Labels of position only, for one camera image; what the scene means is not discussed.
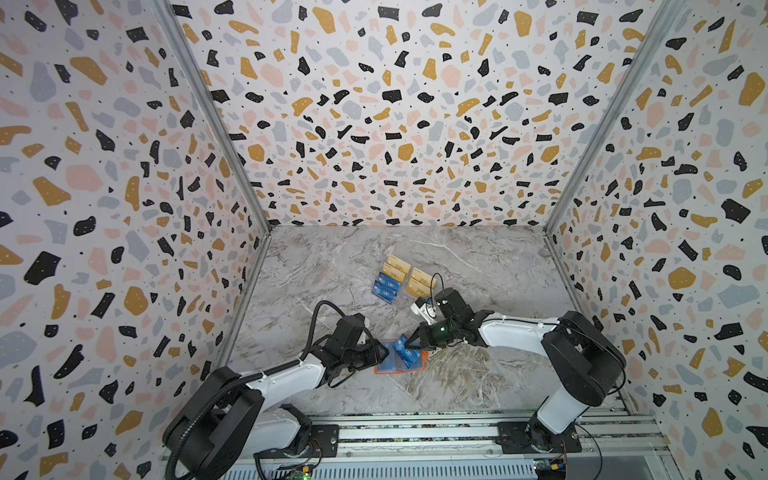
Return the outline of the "orange card holder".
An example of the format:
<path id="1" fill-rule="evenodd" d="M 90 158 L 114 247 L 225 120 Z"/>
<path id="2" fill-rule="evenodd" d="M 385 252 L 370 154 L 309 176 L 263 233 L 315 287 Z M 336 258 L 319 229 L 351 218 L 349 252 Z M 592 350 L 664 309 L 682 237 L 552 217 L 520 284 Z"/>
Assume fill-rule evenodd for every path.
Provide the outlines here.
<path id="1" fill-rule="evenodd" d="M 387 349 L 388 355 L 383 363 L 374 367 L 374 373 L 376 375 L 397 375 L 409 372 L 416 372 L 424 370 L 428 359 L 428 353 L 422 351 L 418 359 L 416 359 L 410 366 L 407 366 L 405 361 L 394 349 L 394 341 L 382 341 L 382 345 Z"/>

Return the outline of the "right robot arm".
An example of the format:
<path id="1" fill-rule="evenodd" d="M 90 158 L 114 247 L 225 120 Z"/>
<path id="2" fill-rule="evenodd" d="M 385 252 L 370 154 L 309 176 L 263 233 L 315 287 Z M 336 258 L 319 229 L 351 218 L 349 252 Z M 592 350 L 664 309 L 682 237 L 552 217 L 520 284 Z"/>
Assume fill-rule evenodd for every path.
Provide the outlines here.
<path id="1" fill-rule="evenodd" d="M 584 315 L 568 311 L 557 318 L 531 319 L 473 310 L 448 288 L 436 299 L 418 298 L 411 311 L 422 322 L 404 348 L 436 351 L 458 344 L 509 348 L 547 358 L 559 385 L 525 423 L 499 427 L 506 453 L 580 452 L 576 421 L 600 406 L 626 380 L 625 357 Z"/>

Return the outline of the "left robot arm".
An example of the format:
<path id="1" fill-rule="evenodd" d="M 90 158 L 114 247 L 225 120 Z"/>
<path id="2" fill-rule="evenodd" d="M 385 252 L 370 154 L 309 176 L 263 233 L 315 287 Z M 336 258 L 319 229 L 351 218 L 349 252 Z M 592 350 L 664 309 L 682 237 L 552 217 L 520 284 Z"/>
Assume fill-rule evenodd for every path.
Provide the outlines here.
<path id="1" fill-rule="evenodd" d="M 311 422 L 289 398 L 322 386 L 337 387 L 388 355 L 365 317 L 353 314 L 341 316 L 330 334 L 309 335 L 295 360 L 250 373 L 216 369 L 163 433 L 169 451 L 164 478 L 178 478 L 177 468 L 183 466 L 186 479 L 219 479 L 244 453 L 301 453 Z"/>

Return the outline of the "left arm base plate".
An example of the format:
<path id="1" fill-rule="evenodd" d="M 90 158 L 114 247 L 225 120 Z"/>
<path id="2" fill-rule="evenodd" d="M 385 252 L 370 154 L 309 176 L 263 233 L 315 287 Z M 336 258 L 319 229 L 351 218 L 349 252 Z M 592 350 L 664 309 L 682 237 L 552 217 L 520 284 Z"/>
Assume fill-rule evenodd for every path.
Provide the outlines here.
<path id="1" fill-rule="evenodd" d="M 286 458 L 335 458 L 339 433 L 338 424 L 302 426 L 294 439 L 282 450 L 282 455 Z"/>

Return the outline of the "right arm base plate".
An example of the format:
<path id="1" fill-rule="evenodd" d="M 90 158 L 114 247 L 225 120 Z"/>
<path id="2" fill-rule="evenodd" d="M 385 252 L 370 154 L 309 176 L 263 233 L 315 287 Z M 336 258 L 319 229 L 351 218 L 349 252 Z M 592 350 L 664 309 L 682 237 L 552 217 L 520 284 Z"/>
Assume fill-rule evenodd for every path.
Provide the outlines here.
<path id="1" fill-rule="evenodd" d="M 552 433 L 537 418 L 526 422 L 499 422 L 497 430 L 495 442 L 504 454 L 569 454 L 582 451 L 573 423 L 559 434 Z"/>

